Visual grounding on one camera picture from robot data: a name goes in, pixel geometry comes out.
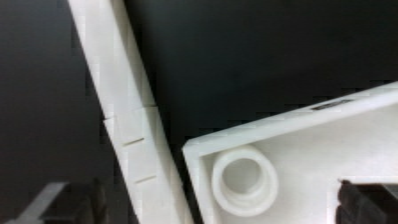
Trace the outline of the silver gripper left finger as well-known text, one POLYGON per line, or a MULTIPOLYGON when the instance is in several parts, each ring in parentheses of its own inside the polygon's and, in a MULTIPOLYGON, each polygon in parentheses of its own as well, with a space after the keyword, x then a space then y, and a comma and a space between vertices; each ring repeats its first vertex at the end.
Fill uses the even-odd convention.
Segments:
POLYGON ((100 180, 88 183, 49 183, 20 216, 8 224, 111 224, 100 180))

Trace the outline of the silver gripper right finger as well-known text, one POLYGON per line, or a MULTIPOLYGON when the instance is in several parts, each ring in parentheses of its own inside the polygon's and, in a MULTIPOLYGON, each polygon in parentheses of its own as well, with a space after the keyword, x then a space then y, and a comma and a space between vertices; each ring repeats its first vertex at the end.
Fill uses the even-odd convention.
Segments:
POLYGON ((398 224, 398 184, 342 182, 337 224, 398 224))

